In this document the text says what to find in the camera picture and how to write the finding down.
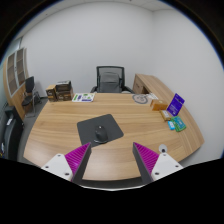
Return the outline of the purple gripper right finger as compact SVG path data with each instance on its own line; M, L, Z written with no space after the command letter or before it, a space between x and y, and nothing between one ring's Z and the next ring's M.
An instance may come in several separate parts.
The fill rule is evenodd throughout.
M167 152L156 153L139 143L133 143L133 154L144 184L149 184L182 169Z

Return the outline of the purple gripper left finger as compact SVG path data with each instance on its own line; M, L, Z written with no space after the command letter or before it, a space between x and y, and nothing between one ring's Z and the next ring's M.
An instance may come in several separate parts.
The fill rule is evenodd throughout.
M42 169L80 185L91 155L91 143L82 145L67 154L56 154Z

